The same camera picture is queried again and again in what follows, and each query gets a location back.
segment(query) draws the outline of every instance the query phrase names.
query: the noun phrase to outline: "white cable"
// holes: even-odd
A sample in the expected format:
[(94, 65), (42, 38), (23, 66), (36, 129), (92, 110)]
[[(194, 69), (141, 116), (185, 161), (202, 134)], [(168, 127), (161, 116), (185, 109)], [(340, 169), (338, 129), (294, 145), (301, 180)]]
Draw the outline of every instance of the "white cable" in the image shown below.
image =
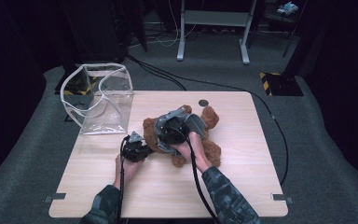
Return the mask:
[[(164, 43), (164, 42), (173, 42), (173, 41), (175, 41), (175, 40), (159, 40), (159, 41), (147, 42), (146, 44), (157, 44), (157, 43), (161, 44), (161, 43)], [(128, 49), (132, 49), (132, 48), (135, 48), (135, 47), (138, 47), (138, 46), (141, 46), (141, 44), (136, 44), (136, 45), (129, 46)]]
[[(203, 3), (204, 3), (205, 0), (202, 0), (202, 4), (201, 4), (201, 11), (203, 10)], [(193, 26), (193, 28), (191, 28), (191, 30), (185, 35), (185, 38), (190, 35), (190, 33), (194, 30), (194, 28), (196, 28), (197, 24), (195, 24)]]
[[(173, 16), (173, 11), (172, 11), (172, 6), (171, 6), (171, 0), (168, 0), (168, 4), (170, 5), (170, 11), (171, 11), (171, 15), (172, 15), (172, 18), (173, 18), (173, 22), (175, 23), (175, 29), (176, 29), (176, 38), (174, 40), (167, 40), (167, 41), (161, 41), (159, 40), (157, 37), (156, 40), (164, 47), (170, 47), (172, 46), (177, 40), (178, 40), (178, 36), (179, 36), (179, 31), (178, 31), (178, 26), (177, 26), (177, 23), (176, 23), (176, 19), (175, 17)], [(172, 43), (170, 45), (164, 45), (162, 44), (163, 42), (168, 42), (168, 41), (172, 41)]]

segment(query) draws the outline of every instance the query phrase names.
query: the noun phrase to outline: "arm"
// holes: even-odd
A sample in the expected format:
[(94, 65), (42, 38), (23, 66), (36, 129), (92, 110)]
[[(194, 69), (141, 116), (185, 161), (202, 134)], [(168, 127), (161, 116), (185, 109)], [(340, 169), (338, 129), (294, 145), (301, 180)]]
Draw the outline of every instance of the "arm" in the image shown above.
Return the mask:
[[(131, 162), (124, 160), (124, 185), (135, 175), (138, 168), (145, 160), (138, 162)], [(92, 202), (90, 211), (81, 218), (81, 224), (87, 223), (109, 223), (115, 224), (117, 219), (118, 203), (120, 202), (120, 170), (121, 159), (118, 155), (116, 157), (116, 178), (112, 185), (107, 185), (101, 192), (99, 192)]]
[(216, 167), (206, 170), (202, 179), (222, 223), (261, 223), (252, 206)]
[[(202, 173), (202, 179), (211, 196), (215, 212), (220, 221), (224, 224), (261, 223), (260, 217), (243, 195), (233, 186), (229, 179), (208, 161), (200, 136), (197, 133), (190, 133), (188, 137), (196, 156), (197, 168)], [(173, 147), (176, 147), (187, 161), (191, 160), (188, 143), (184, 142)]]

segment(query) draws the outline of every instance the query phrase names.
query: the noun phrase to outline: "tabletop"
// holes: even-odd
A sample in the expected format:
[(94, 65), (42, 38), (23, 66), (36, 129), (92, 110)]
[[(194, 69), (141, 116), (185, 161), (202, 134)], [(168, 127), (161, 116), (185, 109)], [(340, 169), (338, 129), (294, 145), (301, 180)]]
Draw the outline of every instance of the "tabletop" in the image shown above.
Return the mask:
[[(244, 91), (135, 91), (128, 133), (143, 135), (143, 120), (167, 114), (182, 105), (190, 105), (200, 115), (199, 100), (206, 100), (220, 120), (210, 130), (209, 140), (222, 148), (221, 166), (227, 176), (261, 217), (283, 217), (285, 202), (273, 201), (282, 194), (269, 154), (265, 135), (252, 96)], [(115, 177), (115, 157), (126, 134), (79, 135), (67, 163), (54, 200), (51, 217), (83, 217), (94, 196)], [(213, 207), (203, 183), (202, 192)], [(124, 218), (210, 217), (197, 192), (191, 163), (182, 168), (172, 165), (171, 156), (154, 153), (126, 186)]]

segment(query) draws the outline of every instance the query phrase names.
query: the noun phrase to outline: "clear plastic bag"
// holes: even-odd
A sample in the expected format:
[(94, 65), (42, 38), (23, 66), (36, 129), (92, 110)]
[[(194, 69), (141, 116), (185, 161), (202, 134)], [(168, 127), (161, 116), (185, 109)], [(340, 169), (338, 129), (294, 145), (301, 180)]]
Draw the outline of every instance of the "clear plastic bag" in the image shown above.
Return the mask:
[(61, 87), (63, 106), (80, 134), (126, 133), (132, 98), (130, 74), (118, 63), (83, 64)]

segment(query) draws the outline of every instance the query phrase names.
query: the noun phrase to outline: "dark background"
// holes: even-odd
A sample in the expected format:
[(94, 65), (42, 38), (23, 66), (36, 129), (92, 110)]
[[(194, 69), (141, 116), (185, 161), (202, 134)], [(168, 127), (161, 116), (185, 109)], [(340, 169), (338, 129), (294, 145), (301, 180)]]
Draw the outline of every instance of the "dark background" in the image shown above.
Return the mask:
[[(306, 68), (326, 130), (358, 170), (358, 1), (310, 1), (310, 11), (288, 70)], [(77, 44), (59, 1), (0, 0), (0, 164), (44, 92), (43, 73), (83, 62)]]

